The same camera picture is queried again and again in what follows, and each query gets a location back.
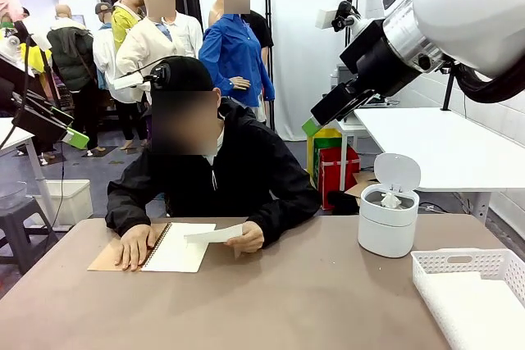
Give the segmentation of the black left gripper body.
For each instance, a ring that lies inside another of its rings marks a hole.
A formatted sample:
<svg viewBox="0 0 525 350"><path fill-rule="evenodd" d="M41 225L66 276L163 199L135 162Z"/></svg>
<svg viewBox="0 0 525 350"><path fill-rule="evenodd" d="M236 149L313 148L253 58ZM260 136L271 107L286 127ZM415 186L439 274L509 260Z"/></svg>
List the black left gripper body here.
<svg viewBox="0 0 525 350"><path fill-rule="evenodd" d="M39 76L29 78L28 90L44 97L43 86ZM1 57L1 118L14 117L17 107L11 100L12 93L23 94L25 86L25 73L9 61Z"/></svg>

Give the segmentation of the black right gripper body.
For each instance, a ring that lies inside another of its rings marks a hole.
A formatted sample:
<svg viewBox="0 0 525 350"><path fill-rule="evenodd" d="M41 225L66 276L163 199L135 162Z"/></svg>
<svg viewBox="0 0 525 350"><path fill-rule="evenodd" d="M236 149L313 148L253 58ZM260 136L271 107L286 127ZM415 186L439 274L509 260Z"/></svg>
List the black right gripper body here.
<svg viewBox="0 0 525 350"><path fill-rule="evenodd" d="M372 90L391 97L415 79L415 69L407 66L390 47L383 21L371 20L340 55L354 75L350 86L355 93Z"/></svg>

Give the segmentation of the person's right hand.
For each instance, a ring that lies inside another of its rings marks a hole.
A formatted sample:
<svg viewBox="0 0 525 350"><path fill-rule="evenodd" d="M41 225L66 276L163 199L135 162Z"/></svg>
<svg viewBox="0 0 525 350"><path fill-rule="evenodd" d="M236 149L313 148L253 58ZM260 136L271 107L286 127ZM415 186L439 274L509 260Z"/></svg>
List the person's right hand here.
<svg viewBox="0 0 525 350"><path fill-rule="evenodd" d="M155 246L157 235L151 225L135 225L121 237L115 254L115 265L122 270L137 271Z"/></svg>

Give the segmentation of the person's left hand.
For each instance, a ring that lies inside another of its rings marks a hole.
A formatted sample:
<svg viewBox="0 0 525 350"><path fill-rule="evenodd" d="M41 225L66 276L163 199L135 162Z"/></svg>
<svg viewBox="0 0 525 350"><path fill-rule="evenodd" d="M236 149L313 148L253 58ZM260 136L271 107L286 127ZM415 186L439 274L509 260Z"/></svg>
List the person's left hand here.
<svg viewBox="0 0 525 350"><path fill-rule="evenodd" d="M249 220L242 225L242 235L227 240L225 245L233 248L236 253L254 253L263 247L264 241L260 226Z"/></svg>

